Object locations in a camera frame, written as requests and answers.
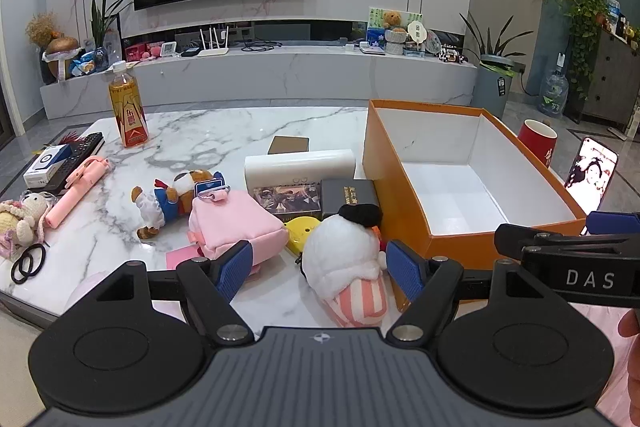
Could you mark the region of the pink embossed wallet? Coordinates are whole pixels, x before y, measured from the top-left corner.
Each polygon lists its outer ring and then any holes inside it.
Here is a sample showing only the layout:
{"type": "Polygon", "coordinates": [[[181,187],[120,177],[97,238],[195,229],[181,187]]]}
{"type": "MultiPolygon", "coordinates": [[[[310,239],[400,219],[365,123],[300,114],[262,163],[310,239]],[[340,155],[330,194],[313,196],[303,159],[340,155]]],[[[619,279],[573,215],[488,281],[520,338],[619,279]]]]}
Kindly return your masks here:
{"type": "Polygon", "coordinates": [[[201,255],[200,248],[196,245],[188,245],[168,251],[165,256],[166,269],[175,270],[181,262],[201,257],[201,255]]]}

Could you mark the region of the pink mini backpack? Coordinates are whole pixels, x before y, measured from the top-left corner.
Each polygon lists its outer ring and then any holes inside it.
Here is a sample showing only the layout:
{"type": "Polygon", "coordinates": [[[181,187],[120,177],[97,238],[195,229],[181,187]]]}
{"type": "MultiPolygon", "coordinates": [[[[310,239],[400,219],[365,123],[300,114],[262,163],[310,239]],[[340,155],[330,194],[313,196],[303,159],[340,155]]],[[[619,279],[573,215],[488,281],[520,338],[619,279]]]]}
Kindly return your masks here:
{"type": "Polygon", "coordinates": [[[250,274],[280,254],[288,243],[283,222],[262,208],[247,192],[210,188],[192,200],[188,237],[208,259],[218,259],[239,241],[253,248],[250,274]]]}

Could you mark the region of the red ceramic mug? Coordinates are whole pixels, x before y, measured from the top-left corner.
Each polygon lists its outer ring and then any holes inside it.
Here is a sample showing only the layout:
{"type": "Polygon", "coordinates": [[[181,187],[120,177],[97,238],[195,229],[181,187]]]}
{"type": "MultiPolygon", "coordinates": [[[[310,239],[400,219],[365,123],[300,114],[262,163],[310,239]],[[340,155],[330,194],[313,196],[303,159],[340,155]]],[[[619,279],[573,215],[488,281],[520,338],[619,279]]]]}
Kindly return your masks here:
{"type": "Polygon", "coordinates": [[[551,164],[558,134],[541,121],[525,119],[518,139],[546,166],[551,164]]]}

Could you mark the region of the blue water jug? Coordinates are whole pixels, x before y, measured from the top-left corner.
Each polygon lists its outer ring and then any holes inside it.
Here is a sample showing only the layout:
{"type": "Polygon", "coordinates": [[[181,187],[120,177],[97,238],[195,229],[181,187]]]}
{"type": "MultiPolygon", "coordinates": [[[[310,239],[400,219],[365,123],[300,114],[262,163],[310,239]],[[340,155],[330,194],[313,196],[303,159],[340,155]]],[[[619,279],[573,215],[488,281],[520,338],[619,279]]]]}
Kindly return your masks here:
{"type": "Polygon", "coordinates": [[[564,75],[565,54],[559,53],[552,73],[540,84],[537,108],[540,113],[560,118],[568,98],[568,81],[564,75]]]}

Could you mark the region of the long white box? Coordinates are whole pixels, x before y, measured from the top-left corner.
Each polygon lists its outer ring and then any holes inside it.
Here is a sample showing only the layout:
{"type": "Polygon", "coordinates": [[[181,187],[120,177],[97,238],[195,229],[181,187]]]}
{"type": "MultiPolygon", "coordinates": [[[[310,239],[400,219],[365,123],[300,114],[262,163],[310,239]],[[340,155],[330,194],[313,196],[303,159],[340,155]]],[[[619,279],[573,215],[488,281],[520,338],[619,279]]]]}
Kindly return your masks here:
{"type": "Polygon", "coordinates": [[[248,191],[272,186],[319,183],[324,179],[352,179],[356,157],[351,150],[246,156],[244,179],[248,191]]]}

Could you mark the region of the orange cardboard storage box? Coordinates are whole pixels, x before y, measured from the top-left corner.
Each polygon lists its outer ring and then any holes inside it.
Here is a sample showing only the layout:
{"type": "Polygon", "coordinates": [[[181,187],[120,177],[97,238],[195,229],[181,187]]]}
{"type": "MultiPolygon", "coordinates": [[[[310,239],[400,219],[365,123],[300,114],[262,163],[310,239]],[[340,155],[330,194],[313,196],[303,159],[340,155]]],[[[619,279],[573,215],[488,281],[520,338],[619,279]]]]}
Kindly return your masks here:
{"type": "Polygon", "coordinates": [[[484,109],[372,100],[362,167],[384,242],[466,269],[499,259],[494,233],[503,223],[577,235],[586,222],[554,172],[484,109]]]}

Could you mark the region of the trailing ivy plant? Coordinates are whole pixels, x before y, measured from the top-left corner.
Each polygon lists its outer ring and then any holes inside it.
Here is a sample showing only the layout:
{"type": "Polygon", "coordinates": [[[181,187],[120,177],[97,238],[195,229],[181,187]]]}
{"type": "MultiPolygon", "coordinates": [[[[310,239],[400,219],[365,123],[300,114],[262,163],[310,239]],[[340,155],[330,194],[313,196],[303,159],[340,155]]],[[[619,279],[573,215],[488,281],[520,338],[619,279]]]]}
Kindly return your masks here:
{"type": "Polygon", "coordinates": [[[561,0],[568,18],[570,64],[567,80],[570,92],[586,101],[593,80],[594,63],[605,21],[605,0],[561,0]]]}

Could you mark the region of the white wifi router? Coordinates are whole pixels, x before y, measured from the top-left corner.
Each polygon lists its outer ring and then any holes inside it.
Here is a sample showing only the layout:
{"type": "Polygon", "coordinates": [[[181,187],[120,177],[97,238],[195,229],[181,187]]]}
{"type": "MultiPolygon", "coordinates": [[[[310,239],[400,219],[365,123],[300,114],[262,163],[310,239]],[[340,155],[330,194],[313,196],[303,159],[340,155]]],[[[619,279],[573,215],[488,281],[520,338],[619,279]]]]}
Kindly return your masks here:
{"type": "Polygon", "coordinates": [[[207,30],[200,29],[201,47],[198,57],[224,56],[229,53],[230,27],[221,31],[209,26],[207,30]]]}

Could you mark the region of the grey pedal trash bin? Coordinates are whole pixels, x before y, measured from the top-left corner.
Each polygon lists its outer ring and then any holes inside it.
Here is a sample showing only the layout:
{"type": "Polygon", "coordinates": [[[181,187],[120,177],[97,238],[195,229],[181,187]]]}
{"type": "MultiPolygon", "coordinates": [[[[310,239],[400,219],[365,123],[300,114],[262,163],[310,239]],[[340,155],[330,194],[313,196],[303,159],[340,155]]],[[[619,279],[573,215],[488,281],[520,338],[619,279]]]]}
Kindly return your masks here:
{"type": "Polygon", "coordinates": [[[471,106],[501,119],[515,75],[514,62],[499,55],[482,54],[477,66],[471,106]]]}

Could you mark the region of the grey drawer cabinet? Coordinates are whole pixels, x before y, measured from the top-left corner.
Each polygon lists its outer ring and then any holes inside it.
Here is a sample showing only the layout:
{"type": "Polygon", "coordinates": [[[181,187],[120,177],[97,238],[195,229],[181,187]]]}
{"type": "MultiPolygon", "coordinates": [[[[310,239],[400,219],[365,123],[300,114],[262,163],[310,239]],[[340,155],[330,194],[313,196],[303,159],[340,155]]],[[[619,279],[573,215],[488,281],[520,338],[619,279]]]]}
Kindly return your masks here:
{"type": "Polygon", "coordinates": [[[582,115],[627,127],[639,94],[639,52],[603,31],[582,115]]]}

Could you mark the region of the tall green plant vase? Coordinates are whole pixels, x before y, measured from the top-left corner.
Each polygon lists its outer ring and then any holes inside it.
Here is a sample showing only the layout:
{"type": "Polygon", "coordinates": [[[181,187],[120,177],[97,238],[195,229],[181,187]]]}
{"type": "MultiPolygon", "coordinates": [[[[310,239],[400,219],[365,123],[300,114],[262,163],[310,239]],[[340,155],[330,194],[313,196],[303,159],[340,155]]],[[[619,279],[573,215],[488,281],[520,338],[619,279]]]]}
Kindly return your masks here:
{"type": "Polygon", "coordinates": [[[93,62],[97,72],[104,72],[108,67],[108,53],[104,46],[106,32],[129,5],[130,2],[126,0],[115,0],[111,3],[107,0],[91,0],[91,32],[96,46],[93,62]]]}

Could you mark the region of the small brown cardboard box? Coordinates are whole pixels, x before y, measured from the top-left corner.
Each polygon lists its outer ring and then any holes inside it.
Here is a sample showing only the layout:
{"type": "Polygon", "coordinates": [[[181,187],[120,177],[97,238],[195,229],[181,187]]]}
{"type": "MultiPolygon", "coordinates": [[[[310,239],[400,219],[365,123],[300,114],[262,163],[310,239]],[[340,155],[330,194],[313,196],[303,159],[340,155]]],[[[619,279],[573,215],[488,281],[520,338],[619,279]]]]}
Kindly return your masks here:
{"type": "Polygon", "coordinates": [[[306,136],[275,135],[270,143],[268,155],[305,153],[309,150],[306,136]]]}

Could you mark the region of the dried flower vase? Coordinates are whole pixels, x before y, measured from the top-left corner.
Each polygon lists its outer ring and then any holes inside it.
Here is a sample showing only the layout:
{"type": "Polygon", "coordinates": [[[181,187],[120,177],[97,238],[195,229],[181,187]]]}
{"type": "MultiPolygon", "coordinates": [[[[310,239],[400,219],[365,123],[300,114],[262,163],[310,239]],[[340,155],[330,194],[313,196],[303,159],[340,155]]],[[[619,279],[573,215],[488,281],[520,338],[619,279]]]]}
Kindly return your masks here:
{"type": "Polygon", "coordinates": [[[25,34],[39,51],[44,80],[51,83],[70,78],[70,65],[82,49],[76,38],[58,30],[52,12],[34,15],[26,25],[25,34]]]}

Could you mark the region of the illustrated card box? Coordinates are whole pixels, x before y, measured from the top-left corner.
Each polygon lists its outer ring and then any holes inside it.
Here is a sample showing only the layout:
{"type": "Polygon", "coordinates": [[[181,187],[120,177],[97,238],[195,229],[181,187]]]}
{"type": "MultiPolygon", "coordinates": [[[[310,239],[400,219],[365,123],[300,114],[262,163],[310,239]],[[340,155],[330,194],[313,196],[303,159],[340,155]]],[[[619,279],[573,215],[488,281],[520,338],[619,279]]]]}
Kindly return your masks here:
{"type": "Polygon", "coordinates": [[[318,183],[256,187],[253,197],[262,208],[283,222],[298,217],[321,217],[318,183]]]}

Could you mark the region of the smartphone with lit screen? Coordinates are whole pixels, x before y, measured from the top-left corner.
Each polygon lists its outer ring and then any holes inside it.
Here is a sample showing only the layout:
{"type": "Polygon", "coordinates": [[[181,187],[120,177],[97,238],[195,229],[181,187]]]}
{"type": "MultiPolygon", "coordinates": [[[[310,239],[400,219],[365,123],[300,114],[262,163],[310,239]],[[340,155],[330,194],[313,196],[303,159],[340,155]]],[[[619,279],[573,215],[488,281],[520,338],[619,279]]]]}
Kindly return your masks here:
{"type": "Polygon", "coordinates": [[[599,209],[617,161],[614,150],[591,136],[580,142],[564,186],[586,215],[599,209]]]}

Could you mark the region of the white blue small box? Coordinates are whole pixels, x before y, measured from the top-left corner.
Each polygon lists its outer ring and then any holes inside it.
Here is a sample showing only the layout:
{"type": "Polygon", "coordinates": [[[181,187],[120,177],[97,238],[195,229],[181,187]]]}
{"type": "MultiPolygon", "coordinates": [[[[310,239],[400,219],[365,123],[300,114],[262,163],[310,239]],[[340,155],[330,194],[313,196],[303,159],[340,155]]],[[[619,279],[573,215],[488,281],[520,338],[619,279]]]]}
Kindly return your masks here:
{"type": "Polygon", "coordinates": [[[70,144],[47,147],[24,172],[25,185],[28,188],[45,187],[71,153],[70,144]]]}

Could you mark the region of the teddy bear on console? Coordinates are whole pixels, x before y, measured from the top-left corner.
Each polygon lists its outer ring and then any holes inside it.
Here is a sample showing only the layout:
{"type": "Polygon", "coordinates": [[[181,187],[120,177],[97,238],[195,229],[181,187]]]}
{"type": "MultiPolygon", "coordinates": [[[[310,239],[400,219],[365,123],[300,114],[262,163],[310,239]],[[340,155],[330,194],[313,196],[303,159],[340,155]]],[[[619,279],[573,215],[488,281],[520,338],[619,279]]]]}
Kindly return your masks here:
{"type": "Polygon", "coordinates": [[[392,31],[406,31],[402,26],[401,12],[387,10],[383,12],[383,28],[392,31]]]}

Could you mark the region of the potted green leaf plant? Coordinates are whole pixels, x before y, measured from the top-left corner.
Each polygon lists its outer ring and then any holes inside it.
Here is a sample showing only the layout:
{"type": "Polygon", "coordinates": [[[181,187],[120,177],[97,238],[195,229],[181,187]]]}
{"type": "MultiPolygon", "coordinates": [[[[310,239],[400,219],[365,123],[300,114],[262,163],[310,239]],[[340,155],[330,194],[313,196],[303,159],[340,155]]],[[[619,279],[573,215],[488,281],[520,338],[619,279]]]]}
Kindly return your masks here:
{"type": "Polygon", "coordinates": [[[510,51],[509,46],[518,39],[533,35],[534,32],[532,30],[524,30],[508,36],[506,33],[510,29],[512,20],[514,19],[513,15],[504,22],[496,34],[491,31],[490,27],[481,30],[480,25],[471,12],[469,12],[468,15],[460,15],[460,17],[474,44],[474,48],[467,46],[465,49],[470,51],[477,60],[480,61],[484,55],[504,58],[525,56],[524,52],[510,51]]]}

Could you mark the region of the yellow plastic tape measure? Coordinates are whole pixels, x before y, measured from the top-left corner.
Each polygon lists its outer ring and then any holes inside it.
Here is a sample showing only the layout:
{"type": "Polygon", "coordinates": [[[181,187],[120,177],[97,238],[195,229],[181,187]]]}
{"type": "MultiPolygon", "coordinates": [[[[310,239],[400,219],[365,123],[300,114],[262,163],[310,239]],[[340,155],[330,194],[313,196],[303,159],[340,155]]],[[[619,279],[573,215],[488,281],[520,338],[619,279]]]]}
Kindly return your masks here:
{"type": "Polygon", "coordinates": [[[285,223],[288,230],[286,248],[294,256],[303,254],[306,240],[312,231],[320,225],[320,220],[311,216],[300,216],[285,223]]]}

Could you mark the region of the orange tea drink bottle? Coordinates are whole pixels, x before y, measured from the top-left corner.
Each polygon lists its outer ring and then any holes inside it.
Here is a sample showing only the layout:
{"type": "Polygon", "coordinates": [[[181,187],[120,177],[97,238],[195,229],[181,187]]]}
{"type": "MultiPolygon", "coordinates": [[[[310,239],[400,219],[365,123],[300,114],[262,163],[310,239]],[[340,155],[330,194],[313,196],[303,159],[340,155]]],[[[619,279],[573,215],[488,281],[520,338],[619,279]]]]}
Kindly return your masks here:
{"type": "Polygon", "coordinates": [[[113,64],[114,78],[108,85],[117,128],[123,147],[134,147],[149,140],[148,127],[136,78],[127,63],[113,64]]]}

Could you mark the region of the black box gold lettering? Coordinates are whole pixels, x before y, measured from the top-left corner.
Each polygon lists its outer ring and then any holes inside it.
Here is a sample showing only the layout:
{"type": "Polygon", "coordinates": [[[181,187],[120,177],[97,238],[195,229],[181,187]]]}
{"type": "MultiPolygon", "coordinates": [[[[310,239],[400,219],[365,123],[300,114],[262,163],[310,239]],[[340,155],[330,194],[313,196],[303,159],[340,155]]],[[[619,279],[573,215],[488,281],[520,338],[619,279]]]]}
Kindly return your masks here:
{"type": "Polygon", "coordinates": [[[374,183],[368,179],[327,179],[320,183],[321,216],[335,215],[343,205],[378,205],[374,183]]]}

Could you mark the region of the white marble tv console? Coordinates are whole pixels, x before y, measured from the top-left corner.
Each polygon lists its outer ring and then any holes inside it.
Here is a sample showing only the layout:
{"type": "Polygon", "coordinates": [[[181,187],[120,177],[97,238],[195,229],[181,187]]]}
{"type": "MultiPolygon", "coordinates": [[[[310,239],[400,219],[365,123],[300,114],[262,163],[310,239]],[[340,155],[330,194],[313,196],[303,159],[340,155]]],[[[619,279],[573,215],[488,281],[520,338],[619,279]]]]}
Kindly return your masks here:
{"type": "Polygon", "coordinates": [[[146,107],[226,102],[368,101],[469,104],[473,65],[435,57],[367,55],[344,46],[233,49],[221,56],[171,57],[132,69],[146,107]]]}

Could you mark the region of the brown dog plush blue outfit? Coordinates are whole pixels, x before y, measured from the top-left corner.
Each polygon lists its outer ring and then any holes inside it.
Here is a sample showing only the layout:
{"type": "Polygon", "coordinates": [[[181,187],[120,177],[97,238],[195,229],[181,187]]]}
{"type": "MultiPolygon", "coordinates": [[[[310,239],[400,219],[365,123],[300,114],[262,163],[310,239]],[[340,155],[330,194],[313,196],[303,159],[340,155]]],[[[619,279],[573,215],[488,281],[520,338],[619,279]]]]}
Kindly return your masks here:
{"type": "Polygon", "coordinates": [[[170,183],[155,179],[149,193],[145,193],[140,186],[135,186],[130,198],[143,220],[143,227],[137,229],[139,239],[152,239],[165,225],[189,216],[195,189],[201,183],[205,188],[221,187],[224,186],[224,176],[219,171],[211,173],[196,169],[179,172],[170,183]]]}

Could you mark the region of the white dog plush striped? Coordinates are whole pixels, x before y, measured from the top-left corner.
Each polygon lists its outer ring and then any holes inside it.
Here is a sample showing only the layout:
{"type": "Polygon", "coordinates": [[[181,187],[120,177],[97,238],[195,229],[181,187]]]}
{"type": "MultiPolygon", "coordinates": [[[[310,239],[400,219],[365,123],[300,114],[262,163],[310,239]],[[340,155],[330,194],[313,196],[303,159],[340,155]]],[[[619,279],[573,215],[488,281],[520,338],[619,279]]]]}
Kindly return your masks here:
{"type": "Polygon", "coordinates": [[[337,326],[380,326],[387,313],[386,254],[375,204],[345,204],[306,239],[300,271],[337,326]]]}

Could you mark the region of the black remote control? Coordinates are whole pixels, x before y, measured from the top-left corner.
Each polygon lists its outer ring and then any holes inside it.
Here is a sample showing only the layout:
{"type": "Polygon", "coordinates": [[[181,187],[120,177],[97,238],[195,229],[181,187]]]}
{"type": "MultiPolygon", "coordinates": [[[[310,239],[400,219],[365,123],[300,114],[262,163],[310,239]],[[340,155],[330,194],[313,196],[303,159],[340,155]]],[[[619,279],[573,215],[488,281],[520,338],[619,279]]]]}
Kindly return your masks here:
{"type": "Polygon", "coordinates": [[[74,142],[70,142],[69,158],[62,162],[62,166],[52,176],[43,191],[55,196],[62,195],[65,191],[67,178],[90,156],[94,155],[103,145],[104,136],[101,132],[94,132],[86,136],[80,136],[74,142]]]}

